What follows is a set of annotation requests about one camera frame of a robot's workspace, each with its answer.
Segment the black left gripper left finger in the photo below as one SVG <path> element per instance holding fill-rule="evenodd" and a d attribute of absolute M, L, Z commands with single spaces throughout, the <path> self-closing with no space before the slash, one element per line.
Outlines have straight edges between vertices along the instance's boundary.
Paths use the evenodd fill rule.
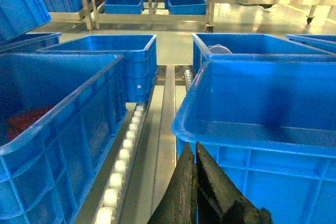
<path fill-rule="evenodd" d="M 197 168 L 194 161 L 195 156 L 187 143 L 148 223 L 196 223 Z"/>

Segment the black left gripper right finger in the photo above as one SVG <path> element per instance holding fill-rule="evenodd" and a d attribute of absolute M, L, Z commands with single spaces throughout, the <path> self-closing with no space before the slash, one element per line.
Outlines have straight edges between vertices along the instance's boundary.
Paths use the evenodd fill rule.
<path fill-rule="evenodd" d="M 200 142 L 196 167 L 199 223 L 272 223 L 270 211 L 250 202 Z"/>

